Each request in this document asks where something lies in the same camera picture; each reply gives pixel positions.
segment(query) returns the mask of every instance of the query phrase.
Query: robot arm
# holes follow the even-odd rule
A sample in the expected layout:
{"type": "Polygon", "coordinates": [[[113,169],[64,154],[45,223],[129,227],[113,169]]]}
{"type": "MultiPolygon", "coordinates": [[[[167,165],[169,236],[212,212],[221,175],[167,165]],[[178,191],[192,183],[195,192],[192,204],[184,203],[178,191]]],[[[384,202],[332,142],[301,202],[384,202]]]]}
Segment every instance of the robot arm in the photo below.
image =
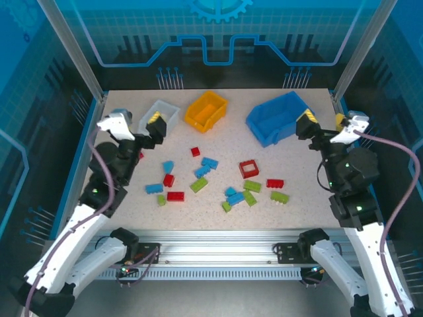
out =
{"type": "Polygon", "coordinates": [[[115,192],[112,205],[78,229],[72,229],[75,224],[104,206],[108,200],[109,186],[98,161],[93,158],[90,162],[93,175],[67,225],[24,278],[14,277],[9,284],[9,290],[24,306],[36,278],[41,276],[30,305],[31,311],[39,317],[66,316],[82,290],[106,268],[117,262],[133,262],[135,258],[138,237],[126,229],[119,228],[112,232],[110,238],[98,250],[75,265],[87,244],[110,221],[125,198],[127,191],[124,186],[130,183],[141,149],[154,149],[156,144],[162,144],[166,136],[167,126],[161,116],[155,116],[155,120],[150,120],[147,124],[146,128],[150,132],[148,136],[133,135],[129,131],[131,118],[130,112],[120,109],[97,123],[101,130],[108,131],[111,138],[118,143],[118,146],[113,143],[101,143],[96,147],[112,175],[115,192]],[[71,234],[57,247],[56,252],[52,253],[60,238],[69,232],[71,234]],[[51,259],[47,268],[40,273],[48,256],[51,259]]]}
{"type": "MultiPolygon", "coordinates": [[[[400,317],[403,314],[395,302],[379,255],[383,219],[368,191],[368,186],[379,176],[377,157],[369,149],[349,149],[359,138],[354,130],[364,132],[368,120],[366,115],[352,112],[349,118],[341,121],[341,132],[328,131],[321,129],[309,111],[297,120],[296,128],[299,139],[311,139],[309,148],[321,152],[330,191],[334,194],[329,198],[330,208],[356,251],[367,288],[361,277],[352,268],[347,268],[348,264],[334,252],[327,236],[316,238],[315,232],[310,230],[300,236],[298,243],[303,256],[311,256],[322,265],[339,286],[352,305],[352,316],[400,317]],[[353,282],[360,288],[351,287],[353,282]]],[[[385,257],[407,314],[421,316],[421,311],[414,309],[405,293],[386,246],[385,257]]]]}

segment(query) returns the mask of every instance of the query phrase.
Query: blue plastic bin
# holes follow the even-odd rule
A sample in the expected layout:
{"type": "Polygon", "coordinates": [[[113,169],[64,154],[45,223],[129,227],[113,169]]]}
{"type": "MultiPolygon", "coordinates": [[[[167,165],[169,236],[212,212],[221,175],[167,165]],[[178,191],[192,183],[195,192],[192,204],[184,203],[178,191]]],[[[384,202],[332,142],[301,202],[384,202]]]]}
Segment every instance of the blue plastic bin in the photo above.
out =
{"type": "Polygon", "coordinates": [[[254,107],[245,123],[260,144],[268,147],[293,135],[297,118],[308,108],[308,105],[291,91],[254,107]]]}

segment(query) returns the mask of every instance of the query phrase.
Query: gear logo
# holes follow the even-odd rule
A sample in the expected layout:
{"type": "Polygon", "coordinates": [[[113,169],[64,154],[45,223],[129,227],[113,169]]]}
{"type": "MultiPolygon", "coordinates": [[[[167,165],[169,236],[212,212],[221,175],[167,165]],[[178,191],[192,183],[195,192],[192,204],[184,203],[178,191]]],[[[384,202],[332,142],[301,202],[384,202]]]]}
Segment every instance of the gear logo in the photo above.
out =
{"type": "Polygon", "coordinates": [[[8,9],[13,20],[28,32],[38,21],[36,0],[0,0],[0,9],[8,9]]]}
{"type": "Polygon", "coordinates": [[[196,13],[198,18],[220,23],[222,20],[229,22],[231,18],[238,18],[239,13],[245,13],[252,0],[187,0],[187,4],[191,13],[196,13]]]}

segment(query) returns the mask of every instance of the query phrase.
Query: lime green lego brick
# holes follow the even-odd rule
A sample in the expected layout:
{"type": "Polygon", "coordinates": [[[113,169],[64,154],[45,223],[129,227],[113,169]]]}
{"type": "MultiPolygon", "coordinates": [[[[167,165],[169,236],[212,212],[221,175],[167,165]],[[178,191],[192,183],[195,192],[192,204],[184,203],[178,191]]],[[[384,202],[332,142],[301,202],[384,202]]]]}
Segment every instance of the lime green lego brick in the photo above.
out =
{"type": "Polygon", "coordinates": [[[192,183],[190,188],[196,194],[200,190],[202,190],[207,184],[208,184],[208,181],[204,177],[201,177],[200,179],[198,179],[194,183],[192,183]]]}
{"type": "Polygon", "coordinates": [[[159,203],[160,207],[163,207],[164,205],[166,205],[166,198],[163,195],[158,195],[157,203],[159,203]]]}
{"type": "Polygon", "coordinates": [[[262,189],[262,184],[258,182],[253,182],[251,180],[246,180],[244,183],[244,189],[250,190],[252,192],[260,193],[260,190],[262,189]]]}
{"type": "Polygon", "coordinates": [[[250,207],[254,206],[257,203],[257,200],[248,190],[243,191],[243,195],[244,195],[245,201],[248,203],[250,207]]]}
{"type": "Polygon", "coordinates": [[[280,203],[285,204],[289,201],[289,196],[280,192],[272,192],[270,194],[270,199],[279,201],[280,203]]]}
{"type": "Polygon", "coordinates": [[[226,213],[230,212],[231,209],[232,209],[231,205],[227,201],[225,201],[225,202],[222,203],[222,207],[223,207],[223,210],[226,213]]]}

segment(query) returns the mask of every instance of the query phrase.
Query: red lego brick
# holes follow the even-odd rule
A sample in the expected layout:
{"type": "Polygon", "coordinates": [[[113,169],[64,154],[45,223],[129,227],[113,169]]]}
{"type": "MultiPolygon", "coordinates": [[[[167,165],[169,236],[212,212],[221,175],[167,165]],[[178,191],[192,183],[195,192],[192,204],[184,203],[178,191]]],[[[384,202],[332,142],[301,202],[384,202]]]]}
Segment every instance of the red lego brick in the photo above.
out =
{"type": "Polygon", "coordinates": [[[174,176],[170,174],[166,174],[165,179],[163,180],[163,185],[165,187],[172,187],[174,182],[174,176]]]}
{"type": "Polygon", "coordinates": [[[283,180],[267,180],[266,187],[268,188],[282,188],[284,186],[283,180]]]}
{"type": "Polygon", "coordinates": [[[168,192],[167,201],[184,201],[184,192],[168,192]]]}
{"type": "Polygon", "coordinates": [[[244,179],[257,176],[259,173],[255,160],[246,160],[245,162],[239,163],[239,170],[244,179]]]}
{"type": "Polygon", "coordinates": [[[193,157],[197,157],[198,155],[200,155],[200,150],[197,147],[193,147],[191,149],[191,153],[193,157]]]}

